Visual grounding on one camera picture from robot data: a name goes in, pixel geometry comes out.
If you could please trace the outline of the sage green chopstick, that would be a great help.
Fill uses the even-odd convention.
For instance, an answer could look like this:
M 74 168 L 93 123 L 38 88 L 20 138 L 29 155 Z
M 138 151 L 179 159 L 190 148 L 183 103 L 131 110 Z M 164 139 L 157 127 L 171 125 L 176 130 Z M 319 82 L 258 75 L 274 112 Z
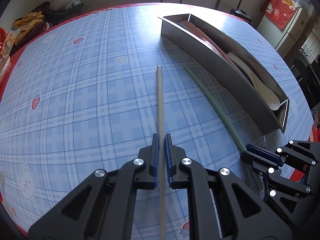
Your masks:
M 184 65 L 185 70 L 188 72 L 188 74 L 193 78 L 193 80 L 196 82 L 196 84 L 199 86 L 199 88 L 203 91 L 203 93 L 206 95 L 212 106 L 215 108 L 217 113 L 219 114 L 220 118 L 225 123 L 225 126 L 228 128 L 229 132 L 231 133 L 234 141 L 238 145 L 241 152 L 246 151 L 246 147 L 244 143 L 242 142 L 240 136 L 238 135 L 236 129 L 233 127 L 231 122 L 228 120 L 227 115 L 225 115 L 224 111 L 218 104 L 218 102 L 213 98 L 210 91 L 207 89 L 207 87 L 201 82 L 201 80 L 195 75 L 195 73 L 186 65 Z

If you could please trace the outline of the stainless steel utensil tray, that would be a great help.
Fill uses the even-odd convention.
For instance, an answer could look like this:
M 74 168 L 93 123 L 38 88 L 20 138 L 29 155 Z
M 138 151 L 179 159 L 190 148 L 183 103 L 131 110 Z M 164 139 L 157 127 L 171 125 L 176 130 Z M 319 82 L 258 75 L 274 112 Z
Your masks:
M 203 20 L 193 14 L 163 16 L 161 34 L 182 48 L 198 61 L 210 74 L 235 97 L 263 134 L 286 129 L 289 113 L 289 99 L 265 67 L 238 41 L 212 22 Z M 251 68 L 257 77 L 272 91 L 280 101 L 277 111 L 272 111 L 264 99 L 253 87 L 249 77 L 240 68 L 235 70 L 210 45 L 180 25 L 188 21 L 204 32 L 227 55 L 233 53 Z

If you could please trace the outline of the red snack bag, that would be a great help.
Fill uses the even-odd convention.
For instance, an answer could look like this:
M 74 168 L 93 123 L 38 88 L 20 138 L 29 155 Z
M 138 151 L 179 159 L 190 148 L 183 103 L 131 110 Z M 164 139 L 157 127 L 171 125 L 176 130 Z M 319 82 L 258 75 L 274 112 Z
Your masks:
M 6 39 L 6 32 L 3 28 L 0 28 L 0 50 L 2 49 L 3 47 L 3 44 L 4 44 L 4 41 Z

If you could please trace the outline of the beige grey chopstick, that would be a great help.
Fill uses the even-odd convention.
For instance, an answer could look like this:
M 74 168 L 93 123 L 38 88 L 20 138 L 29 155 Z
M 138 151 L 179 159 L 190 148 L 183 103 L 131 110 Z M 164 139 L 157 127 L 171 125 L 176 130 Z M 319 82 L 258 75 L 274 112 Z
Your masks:
M 165 152 L 164 152 L 164 99 L 163 99 L 163 71 L 157 66 L 157 126 L 159 135 L 158 150 L 158 178 L 160 201 L 160 239 L 165 239 Z

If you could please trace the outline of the red hanging organizer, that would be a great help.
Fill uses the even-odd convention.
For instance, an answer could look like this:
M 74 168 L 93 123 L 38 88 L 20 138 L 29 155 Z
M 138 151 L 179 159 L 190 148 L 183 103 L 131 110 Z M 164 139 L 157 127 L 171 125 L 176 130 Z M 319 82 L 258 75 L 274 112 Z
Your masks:
M 265 0 L 260 12 L 280 30 L 284 30 L 299 7 L 293 0 Z

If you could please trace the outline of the pink plastic spoon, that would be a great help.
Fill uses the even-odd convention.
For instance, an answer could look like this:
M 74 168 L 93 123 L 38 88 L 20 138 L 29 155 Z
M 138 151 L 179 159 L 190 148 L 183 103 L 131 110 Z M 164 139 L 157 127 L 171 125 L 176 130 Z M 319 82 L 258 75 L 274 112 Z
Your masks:
M 200 38 L 206 44 L 210 45 L 210 47 L 215 52 L 218 52 L 235 70 L 241 72 L 240 69 L 236 66 L 236 64 L 224 53 L 224 51 L 194 24 L 188 21 L 181 21 L 180 25 L 183 25 L 184 28 L 188 29 L 189 32 Z

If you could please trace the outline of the blue plaid tablecloth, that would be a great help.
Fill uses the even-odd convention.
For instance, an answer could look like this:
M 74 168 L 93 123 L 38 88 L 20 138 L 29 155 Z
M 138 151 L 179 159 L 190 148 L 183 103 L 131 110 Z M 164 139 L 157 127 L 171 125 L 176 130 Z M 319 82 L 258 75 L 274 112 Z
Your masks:
M 240 103 L 188 53 L 161 35 L 163 16 L 193 14 L 248 50 L 289 99 L 286 129 L 263 135 Z M 100 10 L 50 30 L 11 59 L 1 98 L 1 206 L 27 232 L 99 168 L 137 157 L 157 132 L 156 69 L 163 68 L 164 126 L 204 167 L 227 167 L 257 191 L 240 149 L 188 74 L 210 91 L 244 144 L 274 151 L 307 140 L 313 119 L 277 51 L 246 22 L 186 4 Z

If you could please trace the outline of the white refrigerator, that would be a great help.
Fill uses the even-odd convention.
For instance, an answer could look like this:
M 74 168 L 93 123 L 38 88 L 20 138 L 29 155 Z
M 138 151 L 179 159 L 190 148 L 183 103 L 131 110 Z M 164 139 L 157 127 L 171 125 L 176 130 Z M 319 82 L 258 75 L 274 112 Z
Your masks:
M 301 37 L 307 22 L 308 13 L 299 7 L 284 30 L 280 30 L 271 20 L 264 16 L 257 27 L 257 31 L 284 58 Z

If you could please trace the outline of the white plastic bag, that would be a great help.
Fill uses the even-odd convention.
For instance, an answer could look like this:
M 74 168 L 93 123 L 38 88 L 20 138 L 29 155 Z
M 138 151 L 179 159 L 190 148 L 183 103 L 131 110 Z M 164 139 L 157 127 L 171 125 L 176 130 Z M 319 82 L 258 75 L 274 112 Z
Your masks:
M 80 0 L 55 0 L 50 4 L 53 11 L 64 11 L 81 4 Z

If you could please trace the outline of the yellow snack bags pile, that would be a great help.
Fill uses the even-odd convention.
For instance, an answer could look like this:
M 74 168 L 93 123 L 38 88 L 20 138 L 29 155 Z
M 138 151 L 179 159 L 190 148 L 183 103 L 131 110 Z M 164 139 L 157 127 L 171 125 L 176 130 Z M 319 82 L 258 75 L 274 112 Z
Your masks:
M 18 18 L 12 28 L 18 28 L 18 33 L 15 43 L 10 52 L 10 56 L 14 55 L 19 49 L 25 46 L 28 42 L 42 34 L 51 27 L 51 24 L 46 20 L 45 14 L 50 11 L 50 2 L 45 1 L 30 13 Z

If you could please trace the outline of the cream plastic spoon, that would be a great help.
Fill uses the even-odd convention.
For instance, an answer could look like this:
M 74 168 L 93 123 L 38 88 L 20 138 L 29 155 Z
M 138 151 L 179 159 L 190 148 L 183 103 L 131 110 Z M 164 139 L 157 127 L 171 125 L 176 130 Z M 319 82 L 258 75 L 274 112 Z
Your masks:
M 233 53 L 227 53 L 227 56 L 249 77 L 253 87 L 267 103 L 272 111 L 277 111 L 280 107 L 280 101 L 274 91 L 268 88 L 247 64 Z

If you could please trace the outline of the clear snack packet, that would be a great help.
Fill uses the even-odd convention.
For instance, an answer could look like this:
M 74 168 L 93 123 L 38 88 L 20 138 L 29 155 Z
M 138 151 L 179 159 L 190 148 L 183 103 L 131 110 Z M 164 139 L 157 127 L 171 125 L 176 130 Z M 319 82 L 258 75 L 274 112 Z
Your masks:
M 11 29 L 1 48 L 1 83 L 3 82 L 10 68 L 10 52 L 15 44 L 15 40 L 20 32 L 19 28 Z

